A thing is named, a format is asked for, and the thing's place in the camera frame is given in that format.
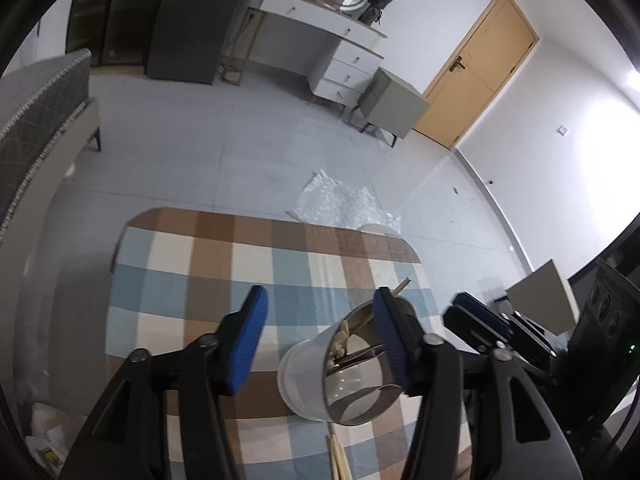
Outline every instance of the chopsticks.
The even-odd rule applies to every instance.
[[[326,436],[327,447],[329,448],[329,460],[331,462],[331,476],[333,480],[353,480],[349,461],[344,452],[344,448],[335,433],[335,426],[329,422],[329,435]]]
[[[391,295],[393,297],[396,297],[398,294],[400,294],[402,292],[402,290],[409,285],[409,283],[411,283],[411,278],[409,278],[408,276],[402,280],[402,282],[400,282],[400,284],[398,286],[396,286],[396,288],[394,290],[391,291]],[[356,326],[354,326],[351,329],[351,333],[356,333],[359,329],[361,329],[363,326],[365,326],[369,321],[371,321],[373,319],[373,309],[371,310],[371,313],[365,317],[363,320],[361,320]]]

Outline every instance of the blue gripper pad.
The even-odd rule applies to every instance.
[[[269,300],[263,286],[252,286],[242,308],[227,314],[216,335],[220,338],[220,366],[223,369],[223,390],[235,395],[251,370],[255,349],[267,319]]]
[[[382,286],[373,296],[373,319],[394,381],[406,394],[412,395],[411,368],[424,335],[415,311],[402,311],[389,289]]]

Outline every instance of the plastic bag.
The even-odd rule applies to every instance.
[[[389,227],[400,234],[400,217],[376,205],[366,187],[359,189],[335,180],[323,170],[314,172],[303,187],[289,216],[308,224],[360,229],[366,224]]]
[[[26,436],[24,443],[38,464],[55,477],[60,474],[65,463],[65,453],[57,449],[48,439],[39,436]]]

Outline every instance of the tile floor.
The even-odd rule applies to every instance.
[[[417,132],[391,149],[347,124],[341,107],[307,103],[305,88],[259,73],[239,88],[92,76],[103,151],[87,147],[60,187],[20,299],[15,376],[25,406],[90,410],[102,389],[113,249],[127,219],[154,206],[290,219],[285,210],[323,169],[402,216],[440,309],[460,290],[490,301],[524,277],[451,152]]]

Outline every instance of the white wall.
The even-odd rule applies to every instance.
[[[638,110],[549,38],[459,149],[494,181],[488,188],[534,268],[554,258],[571,276],[640,210]]]
[[[626,83],[633,65],[618,40],[584,0],[515,1],[541,38],[552,38],[586,60],[640,107],[640,91]]]
[[[425,89],[458,43],[472,27],[491,0],[395,0],[384,10],[379,27],[388,35],[377,49],[387,68],[413,84],[419,91]],[[278,42],[262,42],[258,38],[252,59],[272,64],[278,57],[277,49],[286,41],[305,41],[300,26],[283,19],[277,25],[265,23],[262,35],[271,34],[270,28],[278,27]],[[317,59],[317,51],[305,51],[298,47],[287,58],[292,72],[302,73]]]
[[[72,0],[56,0],[24,39],[4,73],[18,70],[41,59],[62,56],[66,49],[66,28]]]
[[[40,19],[37,59],[62,56],[66,50],[66,28],[72,0],[56,0]]]

